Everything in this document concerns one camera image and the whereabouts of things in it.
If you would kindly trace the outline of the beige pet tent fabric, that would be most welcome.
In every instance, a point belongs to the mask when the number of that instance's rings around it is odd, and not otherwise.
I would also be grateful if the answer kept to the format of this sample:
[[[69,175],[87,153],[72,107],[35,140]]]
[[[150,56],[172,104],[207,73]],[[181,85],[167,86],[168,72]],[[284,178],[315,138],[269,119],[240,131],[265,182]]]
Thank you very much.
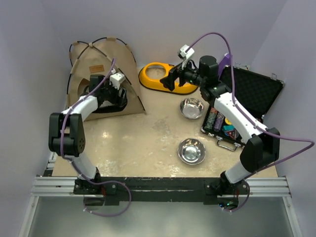
[[[136,59],[126,42],[111,37],[78,40],[69,47],[69,59],[67,106],[89,111],[83,120],[146,113]]]

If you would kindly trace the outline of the steel bowl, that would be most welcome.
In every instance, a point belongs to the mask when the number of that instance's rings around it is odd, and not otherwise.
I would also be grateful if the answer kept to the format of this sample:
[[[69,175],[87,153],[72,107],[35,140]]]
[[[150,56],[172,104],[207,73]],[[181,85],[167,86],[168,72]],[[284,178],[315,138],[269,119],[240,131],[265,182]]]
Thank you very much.
[[[177,148],[178,157],[188,165],[198,165],[206,157],[206,148],[198,139],[187,138],[180,142]]]
[[[197,98],[185,98],[179,107],[181,114],[187,119],[198,119],[204,111],[204,104]]]

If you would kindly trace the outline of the steel bowl front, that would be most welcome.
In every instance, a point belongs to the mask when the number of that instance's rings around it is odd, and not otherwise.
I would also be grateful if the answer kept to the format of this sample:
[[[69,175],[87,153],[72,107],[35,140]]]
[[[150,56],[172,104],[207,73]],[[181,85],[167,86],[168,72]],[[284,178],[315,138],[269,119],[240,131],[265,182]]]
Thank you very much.
[[[206,157],[206,148],[198,139],[187,138],[180,142],[177,148],[178,157],[188,165],[198,165]]]

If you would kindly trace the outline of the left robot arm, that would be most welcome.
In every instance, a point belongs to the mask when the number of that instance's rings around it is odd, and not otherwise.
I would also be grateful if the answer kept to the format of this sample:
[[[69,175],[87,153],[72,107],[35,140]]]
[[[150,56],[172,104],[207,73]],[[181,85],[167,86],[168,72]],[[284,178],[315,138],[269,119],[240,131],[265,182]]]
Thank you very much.
[[[84,154],[85,133],[83,122],[92,113],[121,112],[127,106],[127,89],[121,84],[125,75],[119,72],[91,75],[85,94],[68,109],[52,113],[49,117],[49,149],[67,160],[78,174],[86,180],[85,188],[92,194],[102,189],[98,169]]]

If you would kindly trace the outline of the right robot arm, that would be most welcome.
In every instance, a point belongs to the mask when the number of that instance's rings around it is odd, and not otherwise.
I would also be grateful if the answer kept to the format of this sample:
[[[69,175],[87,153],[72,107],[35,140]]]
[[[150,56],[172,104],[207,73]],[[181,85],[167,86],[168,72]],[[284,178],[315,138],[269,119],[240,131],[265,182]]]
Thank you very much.
[[[192,68],[190,62],[185,66],[179,64],[160,79],[160,83],[170,91],[175,89],[177,79],[180,86],[185,83],[198,86],[202,98],[222,113],[238,131],[245,146],[239,161],[222,172],[216,188],[221,194],[231,194],[240,181],[278,160],[279,131],[260,123],[236,100],[232,90],[219,81],[218,68],[216,59],[206,55],[200,58],[198,69]]]

